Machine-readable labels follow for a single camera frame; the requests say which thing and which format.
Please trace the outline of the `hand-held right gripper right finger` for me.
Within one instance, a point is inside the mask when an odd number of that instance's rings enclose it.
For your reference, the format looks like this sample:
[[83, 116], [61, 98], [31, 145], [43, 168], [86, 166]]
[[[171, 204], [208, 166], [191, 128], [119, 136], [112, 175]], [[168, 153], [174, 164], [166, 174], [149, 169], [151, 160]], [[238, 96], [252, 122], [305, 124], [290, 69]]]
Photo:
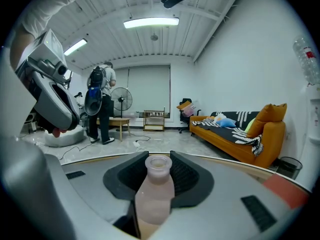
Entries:
[[172, 151], [175, 197], [157, 240], [278, 240], [302, 208], [302, 188], [267, 169]]

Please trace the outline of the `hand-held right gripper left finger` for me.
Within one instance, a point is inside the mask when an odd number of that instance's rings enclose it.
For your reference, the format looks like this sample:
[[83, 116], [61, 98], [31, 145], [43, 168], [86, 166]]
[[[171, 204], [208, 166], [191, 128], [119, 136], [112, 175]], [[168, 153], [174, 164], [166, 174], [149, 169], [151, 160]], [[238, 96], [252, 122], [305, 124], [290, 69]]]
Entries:
[[13, 239], [130, 240], [148, 151], [61, 164], [33, 143], [0, 140], [0, 190]]

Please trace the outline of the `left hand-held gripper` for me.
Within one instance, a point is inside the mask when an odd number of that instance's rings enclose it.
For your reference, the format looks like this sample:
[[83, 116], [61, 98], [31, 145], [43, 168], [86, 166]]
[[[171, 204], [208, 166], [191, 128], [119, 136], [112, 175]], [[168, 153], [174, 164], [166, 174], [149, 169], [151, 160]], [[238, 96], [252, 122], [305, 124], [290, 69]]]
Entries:
[[23, 51], [15, 74], [36, 99], [38, 125], [48, 132], [72, 131], [80, 121], [76, 98], [65, 88], [68, 71], [62, 44], [49, 29]]

